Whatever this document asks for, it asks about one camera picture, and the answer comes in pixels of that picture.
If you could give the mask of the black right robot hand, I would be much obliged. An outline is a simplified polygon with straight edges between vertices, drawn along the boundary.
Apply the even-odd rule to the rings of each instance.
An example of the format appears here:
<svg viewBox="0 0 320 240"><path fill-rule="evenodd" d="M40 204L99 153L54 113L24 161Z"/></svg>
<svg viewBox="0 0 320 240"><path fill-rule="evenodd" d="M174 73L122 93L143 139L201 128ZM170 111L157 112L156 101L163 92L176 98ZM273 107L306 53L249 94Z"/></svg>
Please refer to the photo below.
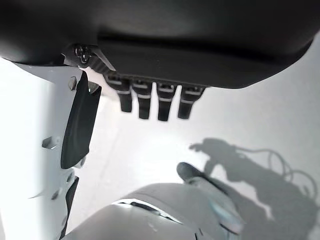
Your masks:
<svg viewBox="0 0 320 240"><path fill-rule="evenodd" d="M91 68L140 117L152 83L182 85L187 119L206 87L241 89L288 68L320 30L317 0L3 0L0 55L41 69Z"/></svg>

